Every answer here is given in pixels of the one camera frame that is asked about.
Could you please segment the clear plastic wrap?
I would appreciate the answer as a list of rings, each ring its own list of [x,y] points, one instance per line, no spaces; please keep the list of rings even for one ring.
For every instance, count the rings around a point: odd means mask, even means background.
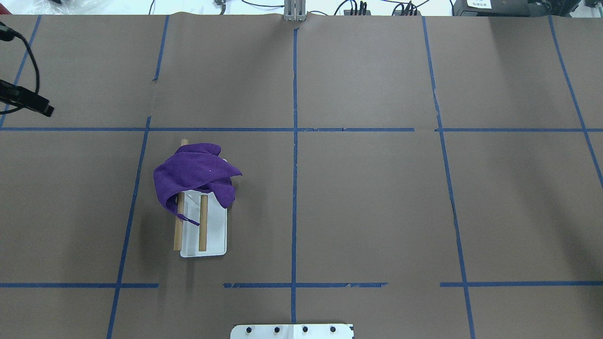
[[[36,0],[33,14],[94,15],[103,13],[111,0]]]

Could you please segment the white wooden towel rack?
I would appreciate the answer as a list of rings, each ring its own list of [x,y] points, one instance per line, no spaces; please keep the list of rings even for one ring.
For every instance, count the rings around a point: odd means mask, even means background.
[[[181,146],[188,144],[185,139],[181,141]],[[177,206],[178,212],[200,225],[176,218],[174,249],[184,258],[225,255],[228,209],[219,205],[214,193],[181,192],[177,195]]]

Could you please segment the white pedestal column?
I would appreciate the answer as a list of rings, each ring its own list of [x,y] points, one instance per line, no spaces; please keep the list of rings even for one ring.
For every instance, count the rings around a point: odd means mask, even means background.
[[[240,324],[233,327],[231,339],[353,339],[352,324]]]

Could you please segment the black box device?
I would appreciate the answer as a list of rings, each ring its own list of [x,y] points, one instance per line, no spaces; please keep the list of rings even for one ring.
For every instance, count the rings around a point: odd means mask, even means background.
[[[569,16],[579,0],[456,0],[454,16],[541,17]]]

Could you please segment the aluminium frame post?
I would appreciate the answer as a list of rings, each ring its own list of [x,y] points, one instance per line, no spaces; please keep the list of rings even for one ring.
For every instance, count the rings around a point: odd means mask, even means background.
[[[306,0],[285,0],[284,1],[284,21],[285,22],[303,22],[306,21],[307,10]]]

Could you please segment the purple towel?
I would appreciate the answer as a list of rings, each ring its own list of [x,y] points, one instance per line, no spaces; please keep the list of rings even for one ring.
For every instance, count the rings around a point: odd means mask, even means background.
[[[200,223],[178,212],[177,195],[185,191],[214,193],[219,205],[229,208],[236,199],[232,177],[242,172],[220,157],[221,147],[212,143],[183,145],[153,171],[158,202],[182,221]]]

